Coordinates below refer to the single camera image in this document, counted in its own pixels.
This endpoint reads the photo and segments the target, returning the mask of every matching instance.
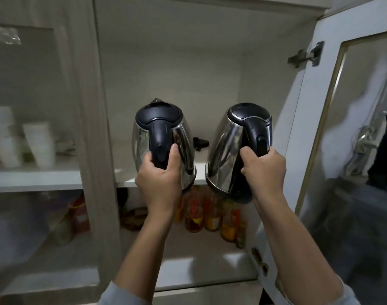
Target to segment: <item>cabinet ceiling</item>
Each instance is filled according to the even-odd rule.
[[[105,45],[244,52],[314,17],[170,0],[96,0]]]

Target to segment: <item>hand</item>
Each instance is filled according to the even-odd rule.
[[[171,220],[182,194],[178,145],[171,146],[166,170],[156,168],[151,160],[151,152],[146,153],[135,182],[147,204],[149,216]]]
[[[268,154],[257,157],[253,150],[246,146],[240,150],[240,155],[244,163],[241,173],[246,177],[260,206],[264,207],[272,200],[282,201],[286,173],[285,157],[273,147]]]

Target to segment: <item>cabinet hinge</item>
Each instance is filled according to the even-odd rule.
[[[288,58],[288,64],[293,64],[295,68],[298,68],[302,63],[312,61],[312,66],[319,66],[324,45],[325,42],[321,41],[310,52],[306,52],[305,49],[299,50],[296,55]]]

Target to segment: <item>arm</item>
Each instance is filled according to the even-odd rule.
[[[339,299],[342,282],[284,197],[285,157],[274,148],[258,158],[244,147],[240,155],[244,162],[242,173],[256,197],[255,206],[288,298],[295,305],[326,304]]]
[[[179,168],[178,146],[173,144],[166,170],[154,167],[151,153],[147,153],[136,177],[136,184],[147,204],[148,216],[114,282],[150,303],[163,259],[165,240],[182,192]]]

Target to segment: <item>left hand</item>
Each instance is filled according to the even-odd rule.
[[[145,154],[139,173],[135,179],[150,217],[171,220],[176,205],[182,195],[181,157],[177,144],[171,146],[166,170],[152,163],[151,152]]]

